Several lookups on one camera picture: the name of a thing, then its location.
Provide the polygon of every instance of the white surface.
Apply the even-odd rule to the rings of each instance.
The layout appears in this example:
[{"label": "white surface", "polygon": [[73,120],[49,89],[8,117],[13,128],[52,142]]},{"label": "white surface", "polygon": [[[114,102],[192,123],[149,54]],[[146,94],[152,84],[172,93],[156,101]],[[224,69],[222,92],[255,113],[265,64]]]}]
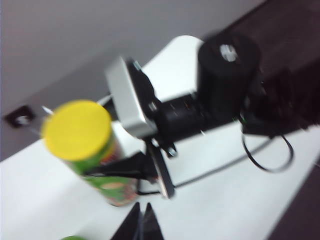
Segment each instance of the white surface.
[{"label": "white surface", "polygon": [[[161,100],[194,89],[200,43],[191,36],[175,38],[143,68]],[[127,154],[143,146],[118,122],[113,127]],[[288,139],[295,159],[284,173],[263,172],[247,160],[178,189],[171,200],[157,195],[140,197],[141,208],[152,203],[168,240],[266,239],[320,153],[319,128],[290,134]],[[263,141],[262,137],[248,137],[248,147]],[[179,156],[166,159],[175,184],[244,153],[237,123],[189,138],[176,147]],[[256,158],[264,166],[277,167],[287,156],[286,144],[279,139]],[[50,155],[40,140],[1,163],[1,196],[1,236],[5,240],[57,240],[75,234],[106,240],[132,207],[108,205]]]}]

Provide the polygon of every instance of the pringles can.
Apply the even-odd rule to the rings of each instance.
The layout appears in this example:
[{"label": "pringles can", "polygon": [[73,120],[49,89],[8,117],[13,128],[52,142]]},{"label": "pringles can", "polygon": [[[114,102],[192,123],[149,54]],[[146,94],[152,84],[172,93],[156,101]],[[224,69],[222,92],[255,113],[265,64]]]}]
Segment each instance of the pringles can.
[{"label": "pringles can", "polygon": [[47,149],[97,189],[111,205],[123,206],[137,196],[138,180],[120,176],[95,177],[84,173],[117,161],[123,152],[109,113],[90,100],[74,100],[54,110],[42,125]]}]

